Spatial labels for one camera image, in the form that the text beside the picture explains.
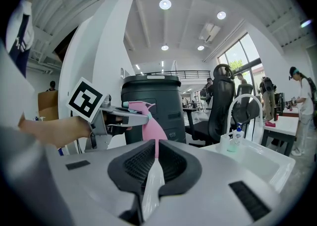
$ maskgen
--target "tree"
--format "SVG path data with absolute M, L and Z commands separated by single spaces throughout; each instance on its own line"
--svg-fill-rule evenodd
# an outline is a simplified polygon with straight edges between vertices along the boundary
M 237 68 L 243 66 L 242 59 L 229 62 L 229 66 L 231 67 L 232 70 L 236 70 Z

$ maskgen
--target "ceiling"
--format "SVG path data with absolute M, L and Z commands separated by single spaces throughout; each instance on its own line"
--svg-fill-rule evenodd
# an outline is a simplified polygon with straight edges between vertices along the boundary
M 141 72 L 143 72 L 143 73 L 161 72 L 162 69 L 164 71 L 171 71 L 172 67 L 174 65 L 174 61 L 173 60 L 164 60 L 163 65 L 164 66 L 162 67 L 162 61 L 158 60 L 158 61 L 138 64 L 140 70 L 138 70 L 138 68 L 134 64 L 133 70 L 136 74 L 140 74 Z
M 180 92 L 183 94 L 184 92 L 187 93 L 191 93 L 191 92 L 196 92 L 198 90 L 201 90 L 203 87 L 205 86 L 205 84 L 185 84 L 185 85 L 181 85 L 180 86 Z
M 169 10 L 159 8 L 161 0 L 134 0 L 129 13 L 124 43 L 132 64 L 153 62 L 147 66 L 157 69 L 161 46 L 168 44 L 172 56 L 166 61 L 174 61 L 195 55 L 208 61 L 219 54 L 219 46 L 228 40 L 237 26 L 243 23 L 234 8 L 224 8 L 213 4 L 213 0 L 170 0 Z M 255 15 L 268 33 L 281 47 L 311 33 L 311 29 L 300 28 L 300 22 L 306 17 L 293 0 L 231 0 Z M 103 0 L 34 0 L 32 5 L 35 41 L 31 48 L 32 68 L 45 72 L 59 72 L 61 61 L 54 52 L 59 43 L 83 21 L 91 17 Z M 224 20 L 218 20 L 216 14 L 223 10 L 227 13 Z M 204 44 L 199 34 L 206 22 L 221 28 L 211 43 Z M 205 45 L 201 52 L 199 45 Z

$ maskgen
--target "white pillar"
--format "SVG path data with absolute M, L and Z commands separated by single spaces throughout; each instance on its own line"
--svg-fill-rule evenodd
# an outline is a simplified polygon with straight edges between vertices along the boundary
M 127 71 L 130 75 L 135 75 L 123 43 L 132 1 L 106 0 L 100 8 L 105 10 L 107 21 L 99 40 L 93 84 L 103 88 L 103 93 L 111 95 L 111 104 L 114 106 L 121 106 L 121 68 L 123 68 L 125 73 Z M 117 135 L 112 138 L 109 148 L 125 144 L 124 134 Z
M 105 0 L 94 16 L 78 27 L 67 49 L 59 80 L 59 118 L 70 116 L 65 104 L 81 77 L 104 88 L 102 92 L 112 96 L 111 103 L 121 106 L 120 70 L 135 74 L 123 44 L 131 4 L 132 0 Z M 86 139 L 79 139 L 79 143 L 83 151 Z M 114 137 L 111 143 L 111 146 L 124 145 L 124 135 Z

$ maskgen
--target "air conditioner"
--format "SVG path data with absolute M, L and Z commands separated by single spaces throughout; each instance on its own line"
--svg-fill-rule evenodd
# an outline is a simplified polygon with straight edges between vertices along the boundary
M 220 29 L 221 29 L 220 27 L 212 23 L 206 23 L 199 35 L 199 39 L 204 40 L 205 43 L 211 42 L 215 38 L 215 36 L 218 34 Z

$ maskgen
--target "black rubber pad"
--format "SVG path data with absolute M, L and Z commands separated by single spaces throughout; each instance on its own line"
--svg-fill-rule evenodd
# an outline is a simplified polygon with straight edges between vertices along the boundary
M 68 170 L 74 170 L 74 169 L 81 168 L 81 167 L 89 165 L 89 164 L 90 164 L 90 162 L 88 162 L 87 160 L 83 160 L 83 161 L 67 164 L 66 167 L 68 168 Z
M 270 209 L 242 181 L 229 184 L 254 221 L 266 216 Z

